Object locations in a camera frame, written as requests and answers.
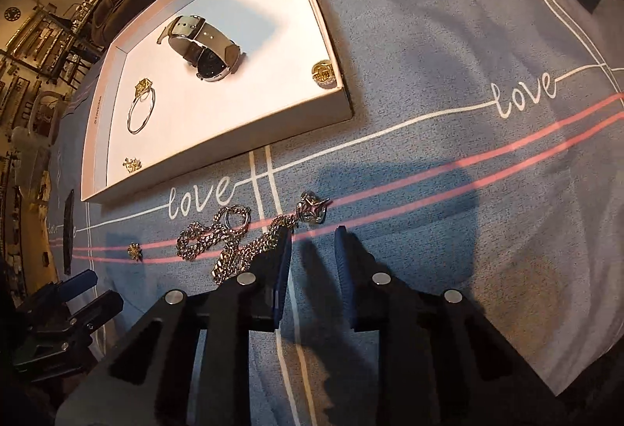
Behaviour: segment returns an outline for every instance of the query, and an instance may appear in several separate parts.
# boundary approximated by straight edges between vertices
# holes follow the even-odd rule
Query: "pink stripe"
[[[607,106],[608,104],[616,100],[619,100],[621,98],[624,98],[624,94],[613,94],[610,97],[607,97],[606,99],[601,100],[600,102],[594,104],[593,106],[590,106],[587,109],[584,109],[583,111],[577,113],[576,115],[572,115],[571,117],[564,118],[563,120],[560,120],[558,122],[554,122],[554,124],[548,125],[548,127],[545,127],[544,129],[539,130],[538,132],[535,132],[533,134],[530,134],[529,136],[526,136],[522,139],[514,141],[513,143],[506,145],[504,147],[491,150],[490,152],[479,153],[477,155],[472,155],[466,158],[458,159],[454,162],[443,164],[441,166],[431,168],[427,171],[423,171],[422,173],[417,173],[407,178],[402,178],[401,180],[392,181],[391,183],[381,185],[379,187],[373,187],[373,188],[370,188],[361,192],[356,192],[355,194],[351,194],[349,196],[338,198],[336,200],[333,200],[331,202],[331,205],[342,206],[342,205],[354,203],[356,201],[361,201],[363,199],[366,199],[372,196],[377,196],[379,194],[383,194],[383,193],[390,192],[398,188],[403,188],[411,184],[418,183],[419,181],[433,178],[442,173],[447,173],[449,171],[453,171],[458,168],[465,168],[471,165],[475,165],[484,160],[488,160],[490,158],[494,158],[499,155],[503,155],[505,153],[512,152],[514,150],[518,150],[519,148],[525,145],[528,145],[529,143],[532,143],[533,141],[537,141],[538,139],[541,139],[544,136],[547,136],[548,134],[561,129],[565,127],[566,125],[570,125],[570,124],[573,124],[574,122],[578,122],[582,118],[585,118],[591,115],[592,113],[595,113],[596,111],[603,108],[604,106]],[[264,218],[256,222],[253,222],[249,228],[250,230],[254,230],[254,229],[258,229],[262,227],[268,227],[270,223],[271,223],[270,219]],[[177,242],[176,239],[168,239],[167,241],[157,241],[153,243],[146,243],[144,245],[141,245],[141,247],[144,249],[162,248],[162,247],[167,247],[167,246],[174,246],[176,245],[176,242]],[[74,250],[78,250],[78,251],[92,250],[96,252],[120,251],[120,250],[126,250],[126,249],[127,249],[127,246],[74,247]]]
[[[593,106],[588,107],[587,109],[581,111],[580,113],[577,113],[576,115],[572,115],[571,117],[564,118],[563,120],[560,120],[558,122],[554,122],[554,124],[548,125],[548,127],[545,127],[542,130],[535,132],[534,134],[530,134],[529,136],[526,136],[525,138],[514,141],[514,143],[511,143],[504,147],[491,150],[490,152],[479,153],[477,155],[472,155],[466,158],[461,158],[454,162],[449,162],[448,164],[443,164],[441,166],[428,169],[426,171],[423,171],[422,173],[418,173],[416,175],[412,175],[407,178],[402,178],[401,180],[392,181],[391,183],[381,185],[379,187],[374,187],[368,190],[364,190],[362,192],[351,194],[350,196],[345,196],[340,199],[336,199],[335,201],[331,202],[331,205],[332,206],[348,205],[350,203],[354,203],[362,199],[366,199],[372,196],[377,196],[379,194],[383,194],[383,193],[390,192],[398,188],[403,188],[408,185],[418,183],[419,181],[428,180],[429,178],[436,177],[437,175],[441,175],[442,173],[448,173],[449,171],[453,171],[458,168],[465,168],[468,166],[473,166],[475,164],[478,164],[479,162],[489,160],[499,155],[504,155],[505,153],[513,152],[514,150],[518,150],[528,145],[529,143],[532,143],[533,141],[537,141],[538,139],[541,139],[544,136],[547,136],[548,134],[561,129],[566,125],[570,125],[570,124],[573,124],[574,122],[578,122],[579,120],[591,115],[592,113],[598,111],[604,106],[607,106],[613,101],[619,100],[621,98],[624,98],[624,94],[613,94],[612,96],[607,97],[604,100],[601,100],[597,104],[594,104]]]
[[[586,139],[589,139],[590,137],[598,133],[603,128],[613,124],[614,122],[617,122],[618,120],[621,120],[622,118],[624,118],[624,111],[621,111],[617,113],[616,115],[613,115],[612,117],[609,117],[606,120],[603,120],[599,124],[594,125],[592,128],[586,130],[585,132],[578,134],[577,136],[574,136],[573,138],[570,138],[564,141],[563,143],[560,143],[557,146],[550,148],[549,150],[546,150],[545,152],[539,153],[538,155],[535,155],[529,159],[526,159],[518,164],[515,164],[506,169],[503,169],[499,171],[498,173],[494,173],[492,175],[486,176],[479,180],[473,181],[472,183],[468,183],[466,185],[462,185],[460,187],[447,190],[446,192],[441,192],[439,194],[426,197],[424,199],[419,199],[412,203],[407,203],[406,205],[397,206],[396,208],[386,209],[384,211],[380,211],[380,212],[373,213],[373,214],[359,217],[359,218],[354,218],[352,220],[347,220],[345,222],[325,225],[322,228],[307,231],[305,233],[297,233],[292,237],[292,240],[298,241],[301,239],[322,236],[323,234],[329,234],[335,231],[336,228],[341,225],[350,229],[350,228],[355,228],[358,226],[372,224],[380,220],[385,220],[388,218],[404,215],[406,213],[415,211],[416,209],[424,208],[425,206],[432,205],[434,203],[440,203],[442,201],[449,200],[453,197],[466,194],[473,190],[484,188],[492,183],[495,183],[496,181],[503,180],[504,178],[507,178],[515,173],[518,173],[519,171],[522,171],[523,169],[527,169],[537,164],[538,162],[544,161],[547,158],[550,158],[556,155],[557,153],[567,150],[573,145],[576,145],[582,141],[585,141]],[[217,257],[218,254],[219,252],[209,252],[201,256],[198,256],[198,259]],[[89,258],[85,256],[74,256],[74,258],[91,259],[93,261],[98,261],[98,262],[115,262],[115,263],[122,263],[122,264],[133,262],[130,260],[124,261],[124,260],[110,259],[110,258]],[[174,263],[174,262],[180,262],[180,258],[178,256],[174,256],[174,257],[166,257],[166,258],[145,259],[143,261],[144,264],[165,264],[165,263]]]
[[[261,220],[252,222],[251,224],[249,224],[249,230],[253,231],[255,229],[260,229],[262,227],[269,227],[269,225],[271,224],[271,221],[273,219],[270,218],[263,218]],[[174,246],[176,245],[176,243],[178,242],[177,239],[168,239],[167,241],[156,241],[154,243],[146,243],[146,244],[141,244],[141,248],[142,249],[150,249],[150,248],[162,248],[164,246]],[[88,252],[89,250],[95,251],[95,252],[107,252],[107,251],[116,251],[116,250],[127,250],[128,246],[75,246],[74,250],[78,250],[78,251],[86,251]]]

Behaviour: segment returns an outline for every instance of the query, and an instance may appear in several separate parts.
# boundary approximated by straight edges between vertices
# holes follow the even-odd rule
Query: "cuban link chain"
[[[176,244],[177,254],[185,261],[192,261],[213,245],[223,243],[221,255],[212,270],[214,282],[221,285],[229,277],[248,270],[256,255],[275,248],[280,228],[293,231],[299,222],[323,223],[329,201],[319,199],[314,192],[304,192],[294,214],[278,215],[271,221],[266,233],[242,247],[239,247],[239,244],[249,229],[250,209],[242,205],[224,206],[216,212],[210,226],[191,222],[188,228],[180,233]],[[232,228],[231,214],[244,217],[241,227]]]

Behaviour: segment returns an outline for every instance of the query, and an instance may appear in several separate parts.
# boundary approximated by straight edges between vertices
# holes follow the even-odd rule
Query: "silver bracelet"
[[[192,261],[213,245],[222,242],[221,255],[212,270],[212,279],[217,285],[221,285],[229,277],[247,271],[256,255],[275,248],[280,228],[292,231],[299,222],[322,224],[325,221],[329,201],[319,198],[314,192],[304,192],[294,214],[277,215],[269,224],[266,233],[242,247],[238,245],[249,229],[250,209],[241,205],[224,206],[216,212],[209,226],[191,222],[188,228],[180,233],[175,248],[179,257],[185,261]],[[243,225],[233,228],[230,214],[244,217]]]
[[[139,127],[136,130],[132,130],[130,128],[130,120],[132,120],[132,112],[134,111],[134,107],[137,105],[139,101],[142,101],[141,97],[143,97],[148,92],[152,95],[152,106],[150,107],[150,112],[148,116],[145,118],[145,120],[143,121],[143,123],[141,124],[141,127]],[[130,106],[130,111],[128,111],[127,127],[128,127],[128,132],[130,134],[138,134],[139,132],[143,130],[143,127],[147,125],[147,121],[150,119],[150,116],[152,116],[152,111],[154,111],[155,105],[156,105],[156,91],[152,87],[152,82],[149,79],[144,78],[141,81],[139,81],[135,87],[134,100],[132,101],[132,105]]]

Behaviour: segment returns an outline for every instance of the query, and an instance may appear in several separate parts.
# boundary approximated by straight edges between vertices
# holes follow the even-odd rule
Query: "bolt head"
[[[444,292],[444,298],[449,303],[459,303],[464,298],[464,296],[461,292],[456,291],[455,289],[449,289],[448,291]]]
[[[251,285],[256,281],[256,276],[254,273],[246,271],[245,273],[238,275],[236,277],[236,281],[241,285]]]
[[[375,273],[372,276],[372,281],[377,285],[388,285],[392,280],[392,277],[388,273]]]
[[[184,299],[184,292],[178,291],[177,289],[169,291],[167,294],[165,294],[165,301],[167,301],[169,304],[178,304],[180,301],[182,301],[182,299]]]

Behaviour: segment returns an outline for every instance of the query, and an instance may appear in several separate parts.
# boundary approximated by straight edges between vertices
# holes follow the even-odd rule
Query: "bedsheet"
[[[74,189],[72,272],[99,282],[71,308],[106,289],[124,297],[94,346],[105,352],[171,288],[214,287],[213,255],[176,257],[188,223],[233,203],[271,218],[311,189],[334,205],[321,231],[296,233],[280,329],[251,335],[254,424],[374,423],[378,340],[342,316],[338,224],[410,286],[473,298],[561,392],[622,335],[623,0],[593,15],[575,0],[318,1],[354,118],[113,206],[79,201],[99,67],[82,82],[52,153],[48,230],[62,276]]]

